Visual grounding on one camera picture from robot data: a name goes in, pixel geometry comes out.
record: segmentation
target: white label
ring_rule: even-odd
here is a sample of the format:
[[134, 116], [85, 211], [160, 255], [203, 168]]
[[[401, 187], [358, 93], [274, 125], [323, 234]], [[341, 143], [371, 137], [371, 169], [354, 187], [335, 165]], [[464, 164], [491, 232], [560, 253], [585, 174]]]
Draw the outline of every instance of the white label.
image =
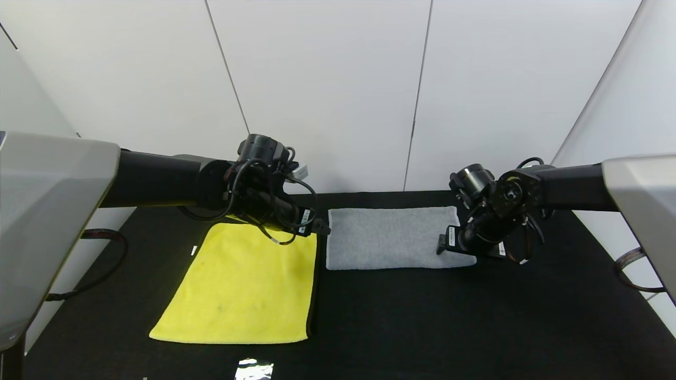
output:
[[448, 245], [456, 246], [456, 228], [453, 226], [448, 226]]
[[[303, 212], [303, 218], [300, 220], [301, 224], [307, 222], [308, 219], [310, 219], [310, 209], [309, 208], [307, 210], [305, 210], [305, 212]], [[306, 226], [299, 228], [298, 233], [305, 233], [305, 228], [306, 228]]]

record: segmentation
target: white wall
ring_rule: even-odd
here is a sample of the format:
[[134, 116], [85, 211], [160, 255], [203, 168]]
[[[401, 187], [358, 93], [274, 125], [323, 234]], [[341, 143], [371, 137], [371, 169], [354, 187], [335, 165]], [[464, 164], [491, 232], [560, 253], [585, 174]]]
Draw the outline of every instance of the white wall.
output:
[[429, 0], [209, 4], [252, 133], [317, 192], [402, 189]]
[[[570, 136], [556, 166], [645, 153], [676, 153], [676, 1], [644, 0], [625, 40]], [[617, 213], [578, 212], [611, 257], [638, 246]], [[625, 270], [643, 286], [660, 286], [643, 259]], [[650, 300], [673, 333], [676, 308], [666, 294]]]
[[406, 190], [549, 162], [639, 0], [434, 0]]
[[203, 1], [0, 1], [20, 54], [85, 138], [237, 157], [247, 136]]
[[[77, 137], [64, 115], [37, 82], [19, 53], [0, 33], [0, 130]], [[88, 228], [119, 229], [133, 208], [98, 210]], [[79, 241], [64, 263], [51, 292], [71, 291], [106, 246], [106, 241]], [[62, 302], [46, 302], [28, 329], [29, 350]]]

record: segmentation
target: white wall panel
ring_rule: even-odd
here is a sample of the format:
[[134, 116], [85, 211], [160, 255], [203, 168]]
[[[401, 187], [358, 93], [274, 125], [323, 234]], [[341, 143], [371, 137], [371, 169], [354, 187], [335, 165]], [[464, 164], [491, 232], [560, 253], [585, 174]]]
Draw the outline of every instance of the white wall panel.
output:
[[209, 4], [252, 133], [317, 192], [402, 190], [429, 0]]
[[237, 157], [246, 129], [203, 1], [0, 1], [0, 20], [83, 137]]
[[434, 0], [406, 190], [549, 162], [639, 0]]

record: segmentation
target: black tabletop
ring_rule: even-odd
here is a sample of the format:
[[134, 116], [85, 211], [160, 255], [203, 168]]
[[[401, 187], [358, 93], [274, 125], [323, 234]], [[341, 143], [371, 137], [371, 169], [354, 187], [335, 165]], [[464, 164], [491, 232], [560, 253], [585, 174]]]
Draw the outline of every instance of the black tabletop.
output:
[[[320, 196], [329, 208], [454, 205], [445, 191]], [[676, 341], [570, 212], [541, 224], [525, 265], [324, 269], [319, 248], [313, 335], [281, 345], [197, 345], [148, 338], [209, 224], [174, 208], [138, 209], [122, 227], [124, 266], [67, 301], [31, 349], [33, 379], [234, 379], [238, 360], [285, 379], [673, 379]], [[520, 234], [508, 249], [523, 248]], [[83, 281], [117, 259], [109, 245]]]

